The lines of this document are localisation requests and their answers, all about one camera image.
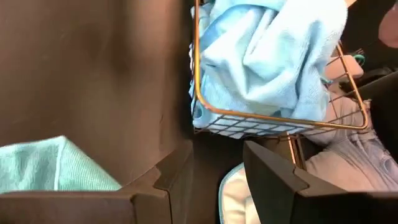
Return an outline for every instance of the teal microfiber cloth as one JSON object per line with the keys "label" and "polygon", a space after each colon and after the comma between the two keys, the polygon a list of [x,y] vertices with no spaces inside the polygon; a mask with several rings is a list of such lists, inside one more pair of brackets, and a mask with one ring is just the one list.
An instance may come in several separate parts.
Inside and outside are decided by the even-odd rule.
{"label": "teal microfiber cloth", "polygon": [[0,194],[21,190],[118,190],[65,136],[0,147]]}

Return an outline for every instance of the mint green object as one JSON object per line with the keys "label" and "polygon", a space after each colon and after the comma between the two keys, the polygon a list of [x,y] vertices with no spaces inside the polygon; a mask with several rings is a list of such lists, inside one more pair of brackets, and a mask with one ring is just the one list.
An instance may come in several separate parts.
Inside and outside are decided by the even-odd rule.
{"label": "mint green object", "polygon": [[21,190],[119,190],[65,136],[0,147],[0,194]]}

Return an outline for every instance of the copper wire basket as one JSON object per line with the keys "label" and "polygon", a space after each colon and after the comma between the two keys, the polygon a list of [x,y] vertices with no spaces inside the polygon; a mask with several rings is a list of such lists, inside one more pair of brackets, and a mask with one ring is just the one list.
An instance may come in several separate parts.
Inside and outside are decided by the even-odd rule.
{"label": "copper wire basket", "polygon": [[[356,84],[353,80],[352,75],[349,72],[349,69],[347,67],[347,63],[345,61],[345,58],[343,57],[343,51],[341,49],[341,43],[339,43],[336,46],[336,52],[338,56],[331,62],[334,62],[335,60],[341,60],[341,63],[344,68],[344,74],[341,74],[334,80],[332,80],[332,83],[334,82],[339,82],[342,78],[346,78],[352,86],[353,91],[349,93],[345,93],[343,95],[340,95],[339,97],[336,98],[330,98],[330,103],[333,107],[333,110],[335,111],[335,114],[337,115],[334,101],[337,99],[348,96],[348,95],[353,95],[353,99],[355,102],[358,104],[359,110],[349,113],[349,114],[344,114],[343,116],[338,117],[337,119],[334,119],[332,121],[329,121],[327,123],[324,122],[319,122],[319,121],[311,121],[311,120],[305,120],[305,119],[290,119],[290,118],[281,118],[281,117],[273,117],[273,116],[266,116],[266,115],[261,115],[261,114],[252,114],[252,113],[244,113],[240,111],[233,111],[233,110],[224,110],[221,108],[216,108],[215,106],[209,104],[206,99],[203,97],[201,93],[201,76],[200,76],[200,53],[199,53],[199,18],[198,18],[198,8],[200,5],[200,0],[195,0],[195,15],[194,15],[194,38],[193,38],[193,79],[194,79],[194,100],[198,101],[198,103],[201,103],[204,108],[208,109],[212,113],[219,114],[220,116],[208,124],[208,126],[204,128],[195,128],[195,133],[200,133],[203,131],[210,131],[211,133],[219,134],[222,131],[227,131],[230,134],[227,136],[232,136],[234,134],[241,133],[243,134],[242,138],[247,138],[247,137],[256,137],[256,138],[279,138],[279,139],[292,139],[292,138],[299,138],[299,134],[306,134],[308,136],[309,131],[310,134],[322,134],[326,133],[329,131],[333,131],[335,129],[351,129],[351,130],[362,130],[365,129],[368,126],[368,116],[366,113],[366,109],[364,107],[363,101],[361,96],[359,95],[359,91],[356,87]],[[325,84],[326,87],[329,87],[332,83]],[[363,124],[361,126],[352,126],[350,124],[343,124],[339,122],[341,119],[343,119],[346,116],[351,116],[354,113],[361,113],[363,116]],[[222,121],[228,121],[230,123],[229,125],[225,124],[225,122]],[[253,123],[252,126],[240,126],[243,122],[250,122]],[[260,128],[262,124],[269,124],[272,127],[271,128]],[[279,126],[288,126],[289,129],[281,132],[281,131],[275,131],[276,128]],[[299,132],[296,132],[294,134],[289,134],[289,131],[292,131],[294,129],[300,128],[301,130]]]}

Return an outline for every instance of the wire basket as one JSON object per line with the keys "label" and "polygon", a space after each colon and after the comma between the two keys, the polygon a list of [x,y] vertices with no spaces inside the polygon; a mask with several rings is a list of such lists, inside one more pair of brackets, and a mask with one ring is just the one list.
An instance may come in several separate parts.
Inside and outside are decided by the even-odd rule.
{"label": "wire basket", "polygon": [[[311,134],[322,134],[329,131],[333,131],[335,129],[352,129],[352,130],[362,130],[368,126],[368,116],[366,113],[366,109],[364,107],[361,96],[359,95],[359,91],[356,87],[356,84],[353,80],[352,75],[349,72],[347,67],[347,63],[345,58],[343,57],[343,52],[341,49],[341,44],[339,43],[336,46],[336,52],[338,56],[328,63],[328,65],[335,60],[341,60],[341,64],[344,68],[344,74],[336,77],[332,80],[331,83],[325,84],[328,88],[333,83],[339,82],[342,78],[346,78],[351,86],[353,91],[349,93],[342,94],[336,98],[330,98],[330,103],[333,107],[333,110],[337,117],[337,112],[335,109],[334,102],[341,97],[353,95],[353,99],[358,104],[359,110],[344,114],[343,116],[337,117],[332,121],[327,123],[319,122],[319,121],[311,121],[305,119],[290,119],[290,118],[281,118],[281,117],[273,117],[266,116],[261,114],[251,114],[244,113],[240,111],[233,110],[224,110],[221,108],[216,108],[213,105],[209,104],[201,93],[201,77],[200,77],[200,53],[199,53],[199,18],[198,18],[198,8],[200,5],[200,0],[195,0],[195,15],[194,15],[194,36],[193,36],[193,79],[194,79],[194,100],[198,101],[203,105],[204,108],[210,110],[212,113],[218,114],[219,117],[211,122],[204,128],[195,128],[195,133],[200,133],[203,131],[210,131],[211,133],[219,134],[223,131],[227,131],[230,134],[227,136],[232,136],[234,134],[243,134],[242,138],[255,137],[255,138],[279,138],[289,140],[291,138],[299,138],[299,134],[306,134],[308,136],[308,132],[311,131]],[[343,124],[342,119],[346,116],[351,116],[354,113],[361,113],[363,117],[363,124],[360,126],[352,126],[351,124]],[[242,123],[252,123],[251,126],[244,125]],[[270,128],[261,128],[264,126],[263,124],[267,124],[271,126]],[[276,131],[280,126],[289,127],[284,131]],[[300,128],[299,132],[294,134],[289,134],[289,131]]]}

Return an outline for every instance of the microfiber cloth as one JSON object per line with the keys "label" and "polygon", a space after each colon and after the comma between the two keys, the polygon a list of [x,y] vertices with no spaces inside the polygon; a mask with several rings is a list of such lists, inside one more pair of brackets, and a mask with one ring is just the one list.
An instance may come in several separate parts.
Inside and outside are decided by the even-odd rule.
{"label": "microfiber cloth", "polygon": [[121,188],[65,136],[0,147],[0,180],[0,194]]}
{"label": "microfiber cloth", "polygon": [[[218,0],[200,6],[203,97],[219,109],[321,121],[329,100],[323,72],[346,17],[344,0]],[[224,128],[215,124],[208,127],[220,115],[193,99],[196,128]],[[256,123],[245,120],[239,125],[254,127]],[[229,128],[220,134],[243,129]],[[288,129],[291,127],[281,126],[274,131]]]}

